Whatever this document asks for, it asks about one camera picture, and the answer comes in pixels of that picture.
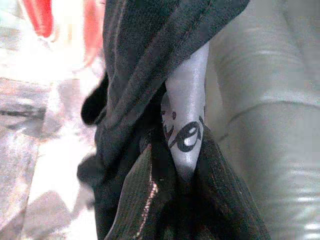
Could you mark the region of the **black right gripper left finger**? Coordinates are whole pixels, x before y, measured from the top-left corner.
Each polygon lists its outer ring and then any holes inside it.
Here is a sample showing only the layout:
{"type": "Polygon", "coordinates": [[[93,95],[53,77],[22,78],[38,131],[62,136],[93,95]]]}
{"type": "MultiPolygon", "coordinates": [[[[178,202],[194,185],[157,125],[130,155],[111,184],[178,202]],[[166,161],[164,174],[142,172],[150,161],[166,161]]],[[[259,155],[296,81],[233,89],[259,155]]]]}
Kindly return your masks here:
{"type": "Polygon", "coordinates": [[[96,201],[98,240],[190,240],[190,184],[165,143],[148,144],[116,181],[96,201]]]}

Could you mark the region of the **grey-green leather sofa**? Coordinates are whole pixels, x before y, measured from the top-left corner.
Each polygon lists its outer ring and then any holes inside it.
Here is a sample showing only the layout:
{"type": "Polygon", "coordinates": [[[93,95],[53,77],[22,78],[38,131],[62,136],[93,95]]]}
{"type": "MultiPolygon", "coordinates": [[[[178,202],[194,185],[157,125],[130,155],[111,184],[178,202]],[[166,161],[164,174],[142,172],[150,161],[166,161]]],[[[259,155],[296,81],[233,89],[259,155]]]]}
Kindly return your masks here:
{"type": "Polygon", "coordinates": [[[210,42],[206,124],[272,240],[320,240],[320,0],[250,0],[210,42]]]}

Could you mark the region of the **white printed T-shirt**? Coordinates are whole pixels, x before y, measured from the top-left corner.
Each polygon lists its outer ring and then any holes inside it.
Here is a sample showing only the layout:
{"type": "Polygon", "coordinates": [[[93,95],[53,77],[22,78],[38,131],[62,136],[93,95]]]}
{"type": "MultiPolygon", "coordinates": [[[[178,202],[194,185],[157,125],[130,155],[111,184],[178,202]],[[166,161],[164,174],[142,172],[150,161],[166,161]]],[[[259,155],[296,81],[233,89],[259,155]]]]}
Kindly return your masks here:
{"type": "Polygon", "coordinates": [[[206,43],[165,81],[161,101],[163,132],[178,175],[190,182],[200,154],[205,118],[206,43]]]}

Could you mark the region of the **black garment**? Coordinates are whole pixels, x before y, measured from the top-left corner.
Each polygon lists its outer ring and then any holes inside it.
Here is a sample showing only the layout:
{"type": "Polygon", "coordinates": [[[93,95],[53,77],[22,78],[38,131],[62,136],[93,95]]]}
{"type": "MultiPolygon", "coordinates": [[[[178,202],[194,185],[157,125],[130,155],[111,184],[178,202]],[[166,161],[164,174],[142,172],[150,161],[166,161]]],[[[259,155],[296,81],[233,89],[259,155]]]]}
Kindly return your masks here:
{"type": "Polygon", "coordinates": [[[82,105],[96,155],[78,179],[96,197],[121,190],[120,152],[168,75],[241,14],[250,0],[105,0],[105,74],[82,105]]]}

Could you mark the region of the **pink cartoon child garment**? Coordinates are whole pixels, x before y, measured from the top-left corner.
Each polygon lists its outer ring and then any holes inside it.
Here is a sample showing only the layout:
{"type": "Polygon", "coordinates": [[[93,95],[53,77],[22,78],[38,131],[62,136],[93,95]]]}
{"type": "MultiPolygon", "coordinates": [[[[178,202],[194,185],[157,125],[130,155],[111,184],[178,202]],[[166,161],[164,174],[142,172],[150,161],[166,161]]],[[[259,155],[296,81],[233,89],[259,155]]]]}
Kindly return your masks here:
{"type": "Polygon", "coordinates": [[[103,44],[106,0],[18,0],[36,36],[57,62],[72,70],[89,67],[103,44]]]}

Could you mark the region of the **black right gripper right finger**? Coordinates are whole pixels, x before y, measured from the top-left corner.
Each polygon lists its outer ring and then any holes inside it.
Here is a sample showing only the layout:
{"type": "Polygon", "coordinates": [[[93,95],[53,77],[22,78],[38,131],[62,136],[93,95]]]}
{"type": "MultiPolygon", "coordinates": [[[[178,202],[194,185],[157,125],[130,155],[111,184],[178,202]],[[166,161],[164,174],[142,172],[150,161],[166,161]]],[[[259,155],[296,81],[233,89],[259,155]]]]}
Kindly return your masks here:
{"type": "Polygon", "coordinates": [[[243,179],[204,128],[194,173],[191,240],[272,240],[243,179]]]}

